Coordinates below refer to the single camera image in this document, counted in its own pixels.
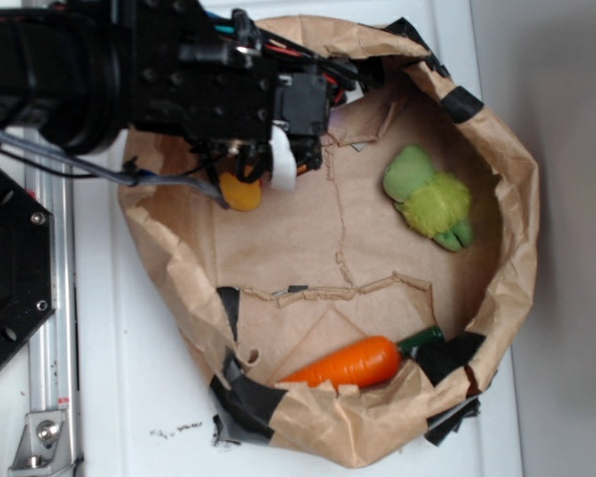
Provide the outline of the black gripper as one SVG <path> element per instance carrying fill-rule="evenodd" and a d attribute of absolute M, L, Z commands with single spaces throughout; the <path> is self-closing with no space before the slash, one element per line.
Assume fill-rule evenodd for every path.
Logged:
<path fill-rule="evenodd" d="M 136 1 L 126 20 L 133 125 L 181 136 L 209 160 L 234 156 L 243 183 L 269 173 L 274 188 L 292 190 L 298 175 L 321 167 L 325 72 L 346 90 L 385 83 L 381 59 L 332 58 L 320 66 L 241 9 L 222 18 L 198 1 Z"/>

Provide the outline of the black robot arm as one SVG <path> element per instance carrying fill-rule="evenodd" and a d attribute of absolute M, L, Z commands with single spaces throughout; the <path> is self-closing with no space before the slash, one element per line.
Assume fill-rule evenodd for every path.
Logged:
<path fill-rule="evenodd" d="M 225 159 L 248 184 L 283 168 L 315 170 L 331 110 L 382 82 L 376 62 L 328 59 L 240 9 L 227 18 L 197 1 L 0 9 L 0 150 L 12 144 L 8 127 L 36 129 L 45 142 L 33 152 L 83 178 L 189 185 L 218 199 Z M 85 161 L 129 127 L 186 140 L 206 178 L 195 169 L 144 172 L 134 160 L 119 172 Z"/>

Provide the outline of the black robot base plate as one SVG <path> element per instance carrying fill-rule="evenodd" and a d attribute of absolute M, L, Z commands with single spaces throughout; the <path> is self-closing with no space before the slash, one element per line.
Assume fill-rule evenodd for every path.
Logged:
<path fill-rule="evenodd" d="M 0 371 L 54 311 L 53 215 L 0 169 Z"/>

